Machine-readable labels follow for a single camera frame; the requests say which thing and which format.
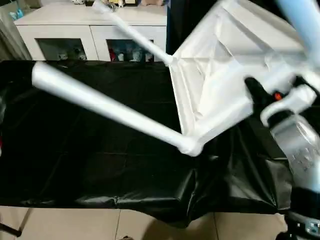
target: black tablecloth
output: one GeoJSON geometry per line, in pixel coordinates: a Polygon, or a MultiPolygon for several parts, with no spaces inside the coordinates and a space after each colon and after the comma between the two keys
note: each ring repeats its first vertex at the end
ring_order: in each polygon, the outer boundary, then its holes
{"type": "MultiPolygon", "coordinates": [[[[140,113],[180,131],[162,63],[50,62],[140,113]]],[[[186,226],[207,212],[272,214],[290,206],[283,153],[251,117],[198,157],[31,86],[34,62],[0,63],[0,205],[119,208],[186,226]]],[[[317,107],[305,116],[316,128],[317,107]]]]}

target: curtain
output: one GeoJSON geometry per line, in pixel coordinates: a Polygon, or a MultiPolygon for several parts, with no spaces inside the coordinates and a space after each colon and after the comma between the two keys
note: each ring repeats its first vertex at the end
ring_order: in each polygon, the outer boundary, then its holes
{"type": "Polygon", "coordinates": [[[27,47],[10,16],[10,12],[17,11],[15,2],[0,7],[0,60],[31,60],[27,47]]]}

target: white metal rod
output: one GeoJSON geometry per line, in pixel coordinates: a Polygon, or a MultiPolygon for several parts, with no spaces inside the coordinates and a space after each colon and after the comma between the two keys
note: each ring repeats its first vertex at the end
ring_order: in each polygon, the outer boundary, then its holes
{"type": "Polygon", "coordinates": [[[285,16],[299,33],[308,55],[320,67],[320,9],[315,0],[277,0],[285,16]]]}
{"type": "Polygon", "coordinates": [[[37,62],[33,67],[32,84],[106,118],[176,146],[184,154],[194,157],[202,151],[203,146],[195,139],[138,113],[43,62],[37,62]]]}
{"type": "Polygon", "coordinates": [[[122,31],[129,35],[137,44],[148,50],[151,54],[157,56],[161,61],[163,61],[167,66],[169,66],[173,61],[173,56],[167,54],[160,47],[153,44],[146,37],[144,37],[140,32],[135,30],[133,27],[129,26],[125,21],[123,21],[116,13],[112,12],[108,6],[102,3],[100,0],[95,0],[92,8],[103,14],[106,20],[112,20],[122,31]]]}

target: cabinet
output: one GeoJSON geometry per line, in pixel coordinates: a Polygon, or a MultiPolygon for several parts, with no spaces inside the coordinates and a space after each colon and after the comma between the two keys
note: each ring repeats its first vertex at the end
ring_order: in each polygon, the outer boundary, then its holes
{"type": "MultiPolygon", "coordinates": [[[[166,51],[167,11],[162,6],[118,8],[119,17],[166,51]]],[[[158,61],[111,20],[91,7],[58,2],[46,5],[18,20],[15,25],[32,59],[158,61]]]]}

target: floor tile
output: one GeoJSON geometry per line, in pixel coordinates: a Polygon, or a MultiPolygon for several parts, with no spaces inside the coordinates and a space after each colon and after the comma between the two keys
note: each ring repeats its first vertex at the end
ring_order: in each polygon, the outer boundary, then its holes
{"type": "MultiPolygon", "coordinates": [[[[28,208],[0,206],[0,222],[16,230],[21,226],[28,208]]],[[[16,237],[0,231],[0,240],[14,240],[16,237]]]]}
{"type": "Polygon", "coordinates": [[[18,240],[114,240],[119,214],[117,209],[35,208],[18,240]]]}
{"type": "Polygon", "coordinates": [[[215,213],[219,240],[275,240],[287,229],[279,214],[215,213]]]}
{"type": "Polygon", "coordinates": [[[121,210],[116,240],[129,236],[134,240],[217,240],[214,214],[207,214],[177,229],[154,217],[133,210],[121,210]]]}

